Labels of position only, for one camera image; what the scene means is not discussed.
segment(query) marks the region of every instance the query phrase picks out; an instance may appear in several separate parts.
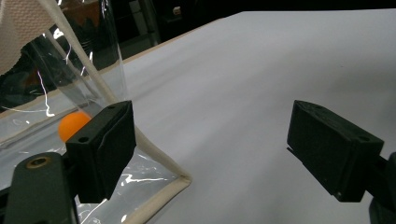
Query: black mount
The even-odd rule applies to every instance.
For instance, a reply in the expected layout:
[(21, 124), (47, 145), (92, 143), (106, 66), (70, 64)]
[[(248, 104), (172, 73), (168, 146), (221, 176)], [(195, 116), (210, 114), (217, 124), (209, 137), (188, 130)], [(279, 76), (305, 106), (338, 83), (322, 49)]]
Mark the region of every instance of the black mount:
[(295, 101), (288, 150), (339, 202), (361, 201), (367, 190), (372, 224), (395, 223), (396, 153), (384, 142), (321, 105)]
[(104, 108), (66, 142), (62, 156), (41, 153), (17, 165), (11, 186), (0, 191), (0, 224), (79, 223), (75, 197), (110, 199), (135, 146), (132, 102)]

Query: white table surface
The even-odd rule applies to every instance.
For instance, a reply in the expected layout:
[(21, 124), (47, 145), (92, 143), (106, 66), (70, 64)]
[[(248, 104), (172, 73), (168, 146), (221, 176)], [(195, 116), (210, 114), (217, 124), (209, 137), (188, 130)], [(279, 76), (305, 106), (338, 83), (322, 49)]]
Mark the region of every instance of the white table surface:
[(294, 100), (396, 151), (396, 10), (243, 12), (124, 65), (137, 126), (192, 184), (149, 223), (370, 223), (286, 150)]

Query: orange ball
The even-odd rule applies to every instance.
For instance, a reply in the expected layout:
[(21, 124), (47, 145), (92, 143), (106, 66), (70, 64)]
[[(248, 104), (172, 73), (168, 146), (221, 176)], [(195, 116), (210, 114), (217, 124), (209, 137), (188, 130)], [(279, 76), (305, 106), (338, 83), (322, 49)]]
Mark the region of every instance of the orange ball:
[(87, 124), (90, 119), (87, 114), (81, 111), (64, 116), (58, 126), (59, 137), (61, 137), (63, 142), (66, 142), (73, 134)]

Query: white cloth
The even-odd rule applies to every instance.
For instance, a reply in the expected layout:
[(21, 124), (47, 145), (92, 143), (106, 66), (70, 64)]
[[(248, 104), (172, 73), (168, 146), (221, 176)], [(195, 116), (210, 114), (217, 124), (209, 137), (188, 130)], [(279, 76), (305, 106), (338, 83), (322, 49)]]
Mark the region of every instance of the white cloth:
[(54, 22), (38, 1), (2, 0), (0, 7), (0, 75), (21, 57), (21, 48)]

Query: clear plastic bag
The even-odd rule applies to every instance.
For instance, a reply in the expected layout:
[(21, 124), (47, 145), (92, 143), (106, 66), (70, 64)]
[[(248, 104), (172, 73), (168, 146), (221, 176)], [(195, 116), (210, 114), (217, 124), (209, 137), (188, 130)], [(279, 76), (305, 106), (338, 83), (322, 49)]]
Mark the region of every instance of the clear plastic bag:
[[(125, 98), (120, 50), (107, 0), (63, 0), (58, 5), (47, 0), (36, 0), (39, 5), (21, 0), (15, 3), (17, 7), (4, 1), (4, 8), (44, 10), (55, 25), (41, 27), (43, 32), (38, 35), (31, 32), (31, 40), (20, 48), (19, 61), (0, 76), (1, 189), (10, 186), (15, 166), (26, 158), (42, 152), (66, 152), (57, 133), (65, 115), (81, 110), (93, 117)], [(81, 223), (146, 222), (190, 184), (188, 173), (137, 127), (131, 128), (135, 128), (137, 148), (111, 199), (88, 204), (76, 198)]]

